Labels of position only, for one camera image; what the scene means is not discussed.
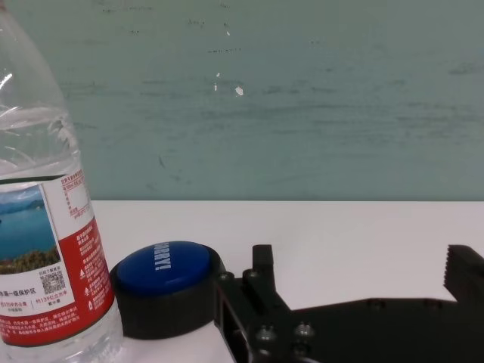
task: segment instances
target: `black button base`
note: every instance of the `black button base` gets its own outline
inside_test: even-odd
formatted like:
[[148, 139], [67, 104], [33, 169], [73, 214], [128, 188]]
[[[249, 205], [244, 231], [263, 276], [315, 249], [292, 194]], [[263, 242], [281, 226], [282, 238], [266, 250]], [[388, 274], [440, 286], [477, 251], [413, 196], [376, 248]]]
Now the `black button base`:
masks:
[[177, 337], [213, 320], [214, 280], [225, 267], [215, 250], [205, 248], [210, 254], [207, 276], [188, 289], [161, 296], [136, 296], [124, 290], [116, 274], [119, 264], [114, 266], [110, 277], [126, 337], [143, 340]]

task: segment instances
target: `landscape photo on label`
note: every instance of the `landscape photo on label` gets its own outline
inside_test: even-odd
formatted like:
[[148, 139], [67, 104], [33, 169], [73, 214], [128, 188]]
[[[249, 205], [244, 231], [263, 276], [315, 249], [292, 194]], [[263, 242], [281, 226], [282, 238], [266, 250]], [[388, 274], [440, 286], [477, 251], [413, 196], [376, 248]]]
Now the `landscape photo on label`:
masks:
[[0, 275], [60, 260], [40, 187], [0, 192]]

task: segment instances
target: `qr code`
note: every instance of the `qr code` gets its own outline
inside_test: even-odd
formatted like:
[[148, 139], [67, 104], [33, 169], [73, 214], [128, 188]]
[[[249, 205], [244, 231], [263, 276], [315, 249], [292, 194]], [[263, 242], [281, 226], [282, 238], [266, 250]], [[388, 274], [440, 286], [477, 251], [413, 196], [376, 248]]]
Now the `qr code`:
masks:
[[56, 271], [52, 272], [51, 274], [41, 276], [40, 280], [42, 281], [42, 286], [44, 287], [44, 292], [46, 295], [49, 293], [55, 293], [66, 287], [62, 271]]

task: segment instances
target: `bottle label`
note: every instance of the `bottle label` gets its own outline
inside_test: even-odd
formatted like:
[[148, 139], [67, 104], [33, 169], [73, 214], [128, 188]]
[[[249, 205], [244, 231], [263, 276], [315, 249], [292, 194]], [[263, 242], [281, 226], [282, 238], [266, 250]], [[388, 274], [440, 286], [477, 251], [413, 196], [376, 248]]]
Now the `bottle label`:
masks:
[[81, 169], [0, 191], [0, 334], [39, 346], [93, 325], [114, 301]]

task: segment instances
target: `screw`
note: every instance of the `screw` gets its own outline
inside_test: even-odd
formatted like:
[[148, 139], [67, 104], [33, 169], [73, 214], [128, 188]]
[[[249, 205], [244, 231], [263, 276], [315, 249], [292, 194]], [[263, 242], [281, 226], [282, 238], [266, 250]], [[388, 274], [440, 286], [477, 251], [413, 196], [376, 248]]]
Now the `screw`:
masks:
[[259, 273], [256, 270], [249, 270], [247, 272], [247, 276], [249, 276], [250, 278], [257, 278], [259, 277]]
[[234, 278], [234, 274], [231, 272], [222, 272], [219, 274], [219, 279], [223, 281], [231, 280], [232, 278]]
[[258, 340], [264, 341], [264, 342], [270, 342], [272, 340], [275, 340], [277, 337], [276, 333], [274, 332], [274, 327], [273, 326], [267, 326], [263, 325], [260, 327], [259, 331], [256, 334], [256, 338]]
[[316, 332], [313, 329], [313, 327], [309, 324], [301, 323], [299, 324], [296, 329], [294, 330], [294, 333], [302, 338], [310, 338], [313, 337]]
[[295, 343], [293, 344], [293, 353], [294, 355], [307, 355], [309, 353], [309, 347], [304, 343]]

